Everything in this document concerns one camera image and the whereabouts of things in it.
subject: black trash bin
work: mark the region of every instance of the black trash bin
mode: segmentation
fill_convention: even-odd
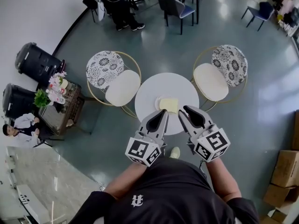
[[[16,119],[23,114],[32,113],[35,92],[14,84],[8,84],[3,91],[2,108],[6,117]]]
[[[50,77],[64,68],[64,61],[40,49],[36,43],[30,42],[17,54],[15,67],[19,73],[26,74],[42,86],[48,86]]]

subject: gold metal chair frame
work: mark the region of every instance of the gold metal chair frame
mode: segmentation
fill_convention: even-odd
[[[117,53],[117,54],[119,54],[119,55],[125,55],[125,56],[127,56],[128,58],[130,58],[130,59],[133,61],[133,63],[135,64],[136,68],[138,69],[138,73],[139,73],[139,77],[140,77],[140,81],[141,81],[141,71],[140,71],[140,68],[139,68],[137,62],[136,62],[131,56],[129,56],[128,54],[126,54],[126,53],[124,53],[124,52],[121,52],[121,51],[114,51],[114,52]],[[98,98],[94,95],[94,93],[92,92],[92,90],[90,89],[90,85],[89,85],[88,80],[87,80],[87,87],[88,87],[88,90],[89,90],[89,92],[91,93],[91,95],[92,95],[97,101],[99,101],[101,104],[103,104],[103,105],[107,105],[107,106],[114,106],[113,104],[106,103],[106,102],[103,102],[103,101],[101,101],[100,99],[98,99]],[[123,109],[123,111],[124,111],[127,115],[129,115],[129,116],[131,116],[131,117],[133,117],[133,118],[137,118],[136,114],[134,114],[134,112],[131,111],[126,105],[121,106],[121,108]]]
[[[199,61],[199,59],[201,58],[201,56],[202,56],[203,54],[205,54],[206,52],[208,52],[208,51],[210,51],[210,50],[212,50],[212,49],[216,49],[216,48],[218,48],[218,46],[217,46],[217,47],[210,47],[210,48],[204,50],[202,53],[200,53],[200,55],[196,58],[195,63],[194,63],[194,65],[193,65],[193,73],[192,73],[191,83],[195,82],[195,79],[194,79],[194,70],[195,70],[195,66],[196,66],[197,62]],[[212,105],[212,107],[210,107],[209,109],[205,110],[206,112],[208,112],[208,111],[210,111],[211,109],[213,109],[213,108],[215,107],[216,104],[224,104],[224,103],[229,103],[229,102],[235,101],[236,99],[238,99],[238,98],[242,95],[242,93],[243,93],[243,91],[244,91],[244,89],[245,89],[245,87],[246,87],[246,84],[247,84],[247,78],[248,78],[248,73],[247,73],[247,75],[246,75],[245,80],[242,82],[242,83],[243,83],[243,87],[242,87],[242,89],[240,90],[240,92],[239,92],[235,97],[231,98],[230,100],[226,100],[226,101],[213,101],[213,100],[210,100],[208,97],[206,97],[206,96],[204,95],[203,92],[201,92],[200,88],[197,87],[197,85],[195,84],[195,87],[196,87],[197,90],[200,92],[200,94],[201,94],[203,97],[206,98],[206,101],[201,105],[201,107],[203,107],[204,104],[205,104],[207,101],[214,102],[214,104]]]

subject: cardboard box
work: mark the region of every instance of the cardboard box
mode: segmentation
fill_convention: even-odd
[[[283,223],[287,217],[287,214],[275,209],[268,213],[268,216],[271,217],[273,220],[278,221],[279,223]]]
[[[299,187],[282,188],[273,184],[268,186],[263,201],[273,207],[284,207],[293,204],[299,197]]]
[[[260,224],[281,224],[278,221],[275,221],[271,217],[265,217],[261,220]]]
[[[299,151],[281,150],[271,183],[287,188],[299,186]]]
[[[299,110],[295,112],[294,134],[292,149],[299,150]]]

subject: white shirt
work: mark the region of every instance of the white shirt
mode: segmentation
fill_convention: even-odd
[[[34,118],[35,116],[32,113],[24,114],[14,121],[14,127],[19,129],[29,128],[31,125],[35,124]],[[15,139],[17,139],[17,142],[14,145],[15,147],[34,147],[40,143],[38,136],[34,132],[31,132],[31,136],[18,133],[18,135],[15,136]]]

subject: gray floor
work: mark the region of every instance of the gray floor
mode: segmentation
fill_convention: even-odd
[[[217,105],[209,114],[232,142],[223,161],[243,196],[252,199],[260,213],[264,213],[268,207],[263,205],[262,198],[278,150],[290,148],[293,111],[298,107],[299,61],[291,39],[271,22],[265,22],[259,32],[256,30],[260,21],[246,28],[251,15],[248,13],[243,20],[241,16],[247,5],[256,5],[250,0],[202,0],[199,24],[192,27],[191,16],[187,17],[183,35],[179,35],[178,19],[170,18],[170,26],[165,26],[163,12],[156,3],[157,0],[147,0],[140,6],[136,19],[146,27],[136,32],[129,28],[117,32],[109,17],[94,24],[88,13],[57,55],[67,61],[68,79],[80,84],[83,93],[89,95],[85,67],[102,50],[131,55],[141,68],[143,81],[161,72],[178,73],[190,79],[193,63],[203,50],[223,44],[238,47],[249,63],[247,87],[238,100]],[[201,62],[210,62],[210,55]],[[88,177],[107,185],[130,164],[124,152],[139,121],[120,108],[91,102],[83,110],[81,125],[93,128],[92,135],[71,129],[65,141],[55,143],[55,149]],[[181,148],[182,160],[199,164],[199,156],[192,156],[185,146],[185,133],[166,136],[165,140],[169,150],[174,146]]]

